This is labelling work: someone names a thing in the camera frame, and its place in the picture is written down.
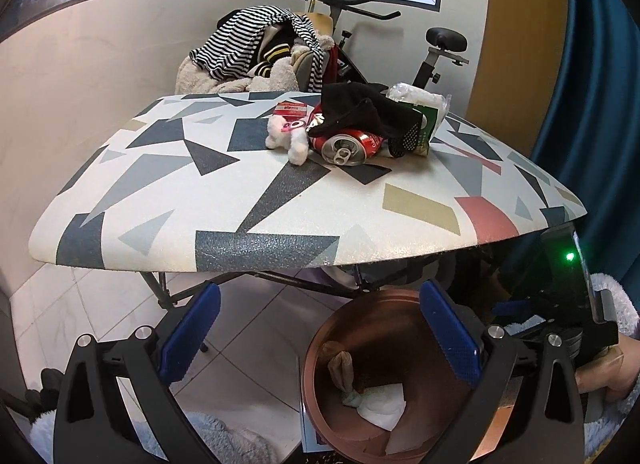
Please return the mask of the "right hand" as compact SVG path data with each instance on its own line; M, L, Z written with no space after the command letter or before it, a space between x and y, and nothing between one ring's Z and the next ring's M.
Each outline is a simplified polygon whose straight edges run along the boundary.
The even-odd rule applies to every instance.
M576 371L578 392L604 389L608 402L625 399L637 383L639 366L639 341L620 334L617 345Z

